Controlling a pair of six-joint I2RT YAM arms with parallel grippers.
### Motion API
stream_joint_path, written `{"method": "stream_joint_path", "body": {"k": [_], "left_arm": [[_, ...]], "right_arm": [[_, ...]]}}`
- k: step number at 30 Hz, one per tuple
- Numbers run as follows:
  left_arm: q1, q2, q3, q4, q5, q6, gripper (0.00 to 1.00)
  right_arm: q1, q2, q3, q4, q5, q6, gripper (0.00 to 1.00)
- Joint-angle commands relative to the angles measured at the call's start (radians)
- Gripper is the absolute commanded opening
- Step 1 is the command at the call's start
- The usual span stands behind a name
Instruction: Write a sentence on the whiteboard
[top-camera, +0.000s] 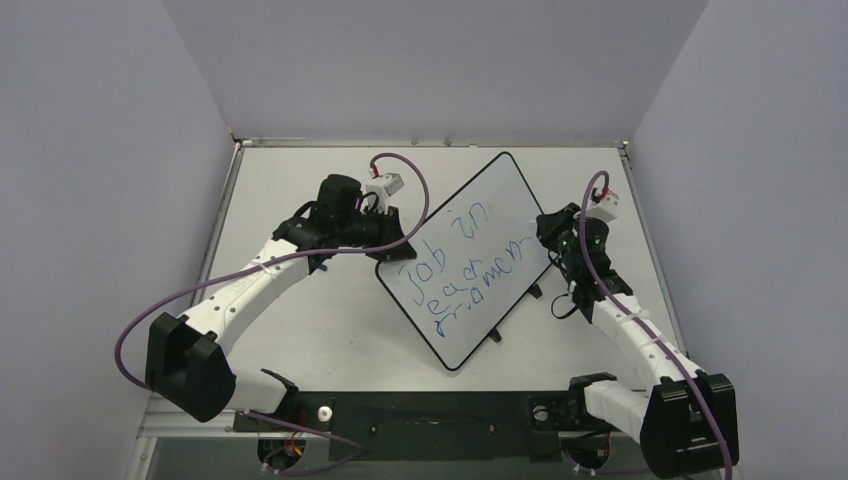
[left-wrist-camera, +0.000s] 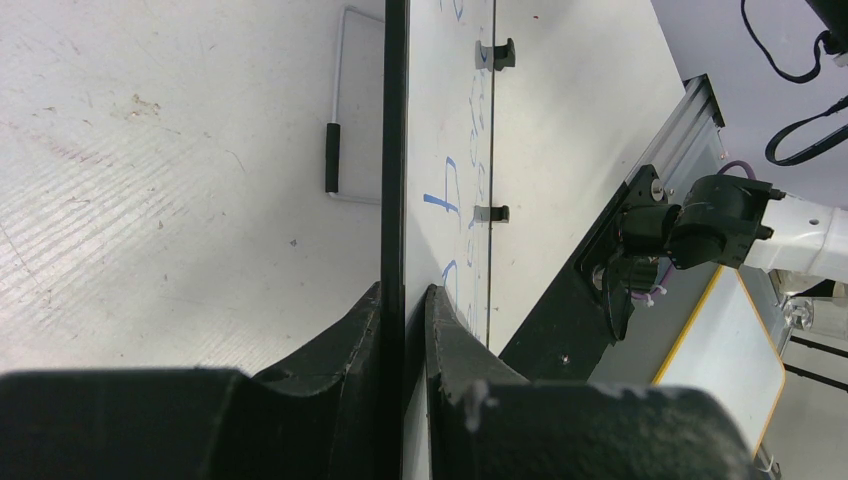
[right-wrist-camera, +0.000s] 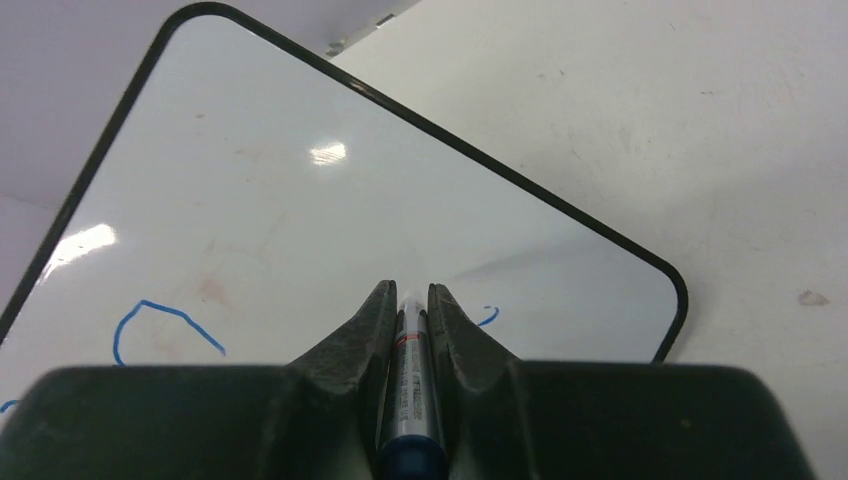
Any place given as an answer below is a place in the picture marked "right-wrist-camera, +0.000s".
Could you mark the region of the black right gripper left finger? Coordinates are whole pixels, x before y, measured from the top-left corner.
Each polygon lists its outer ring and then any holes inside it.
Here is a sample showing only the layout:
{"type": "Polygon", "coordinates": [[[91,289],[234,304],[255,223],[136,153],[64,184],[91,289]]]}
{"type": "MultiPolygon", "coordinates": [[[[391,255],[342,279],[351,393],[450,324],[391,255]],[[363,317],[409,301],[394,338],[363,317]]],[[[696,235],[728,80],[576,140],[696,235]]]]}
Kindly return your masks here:
{"type": "Polygon", "coordinates": [[[379,282],[286,365],[69,367],[1,432],[5,479],[373,479],[397,313],[379,282]]]}

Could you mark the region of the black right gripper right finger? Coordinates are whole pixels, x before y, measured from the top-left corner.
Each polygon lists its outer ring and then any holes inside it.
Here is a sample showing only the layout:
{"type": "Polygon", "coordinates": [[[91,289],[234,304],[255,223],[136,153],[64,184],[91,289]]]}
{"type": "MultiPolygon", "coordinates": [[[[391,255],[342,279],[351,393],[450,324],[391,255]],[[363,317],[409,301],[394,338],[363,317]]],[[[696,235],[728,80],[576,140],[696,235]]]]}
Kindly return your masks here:
{"type": "Polygon", "coordinates": [[[427,309],[453,479],[811,479],[767,386],[714,365],[522,360],[447,287],[427,309]]]}

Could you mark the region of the black framed whiteboard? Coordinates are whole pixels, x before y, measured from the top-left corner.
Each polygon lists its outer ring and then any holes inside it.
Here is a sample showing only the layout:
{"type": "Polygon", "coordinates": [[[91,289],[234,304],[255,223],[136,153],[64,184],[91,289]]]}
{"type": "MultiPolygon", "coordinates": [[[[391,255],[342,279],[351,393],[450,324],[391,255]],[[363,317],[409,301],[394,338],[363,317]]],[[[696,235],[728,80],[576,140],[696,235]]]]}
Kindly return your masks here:
{"type": "Polygon", "coordinates": [[[1,417],[68,366],[286,364],[382,280],[513,354],[661,361],[668,262],[238,9],[160,27],[1,318],[1,417]]]}

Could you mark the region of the white blue whiteboard marker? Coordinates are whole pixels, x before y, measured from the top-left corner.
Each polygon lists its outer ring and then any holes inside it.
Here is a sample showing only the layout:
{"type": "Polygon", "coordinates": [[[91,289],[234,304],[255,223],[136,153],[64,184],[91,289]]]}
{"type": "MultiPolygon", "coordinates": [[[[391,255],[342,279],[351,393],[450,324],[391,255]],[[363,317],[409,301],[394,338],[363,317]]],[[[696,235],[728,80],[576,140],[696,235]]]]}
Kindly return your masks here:
{"type": "Polygon", "coordinates": [[[381,479],[448,477],[427,310],[417,294],[398,304],[377,466],[381,479]]]}

